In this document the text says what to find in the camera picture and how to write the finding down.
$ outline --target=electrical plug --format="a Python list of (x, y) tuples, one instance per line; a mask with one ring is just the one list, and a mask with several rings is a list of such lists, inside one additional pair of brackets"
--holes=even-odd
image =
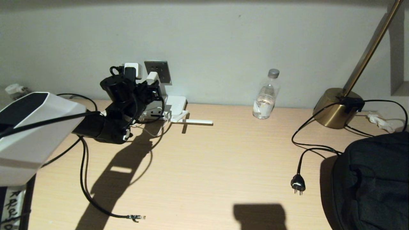
[(294, 189), (294, 193), (300, 191), (301, 196), (306, 189), (304, 178), (297, 173), (291, 180), (291, 187)]

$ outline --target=black backpack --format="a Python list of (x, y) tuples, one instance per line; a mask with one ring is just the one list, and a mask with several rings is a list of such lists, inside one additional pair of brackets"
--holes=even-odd
[(335, 217), (343, 230), (409, 229), (409, 133), (351, 143), (334, 163)]

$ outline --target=white label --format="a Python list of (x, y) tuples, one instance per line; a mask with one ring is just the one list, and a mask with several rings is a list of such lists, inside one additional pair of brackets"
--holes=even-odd
[[(2, 207), (1, 221), (19, 217), (22, 213), (26, 186), (7, 187), (6, 196), (4, 198), (4, 206)], [(20, 219), (7, 221), (0, 226), (0, 230), (19, 229)]]
[(257, 105), (257, 102), (254, 101), (253, 111), (255, 113), (260, 113), (260, 116), (265, 117), (270, 115), (271, 111), (273, 110), (274, 105), (268, 104), (261, 104), (260, 106)]

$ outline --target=plastic water bottle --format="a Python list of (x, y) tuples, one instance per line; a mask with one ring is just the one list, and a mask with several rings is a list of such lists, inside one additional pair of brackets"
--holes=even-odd
[(253, 106), (253, 116), (258, 119), (267, 119), (273, 111), (280, 90), (279, 74), (279, 70), (270, 69), (268, 71), (268, 78), (261, 83), (260, 92)]

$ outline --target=white plastic casing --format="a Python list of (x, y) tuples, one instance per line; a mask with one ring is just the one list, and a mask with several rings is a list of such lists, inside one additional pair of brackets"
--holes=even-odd
[(152, 85), (153, 83), (155, 83), (155, 81), (159, 80), (159, 75), (157, 74), (157, 72), (150, 72), (148, 74), (148, 76), (146, 77), (146, 82), (148, 83), (148, 85)]
[[(86, 111), (84, 105), (44, 93), (48, 94), (44, 102), (15, 128)], [(0, 187), (25, 184), (82, 120), (49, 124), (0, 139)]]
[(15, 94), (18, 92), (24, 92), (23, 91), (23, 86), (20, 86), (19, 84), (11, 84), (8, 87), (6, 87), (4, 90), (8, 93), (8, 94)]

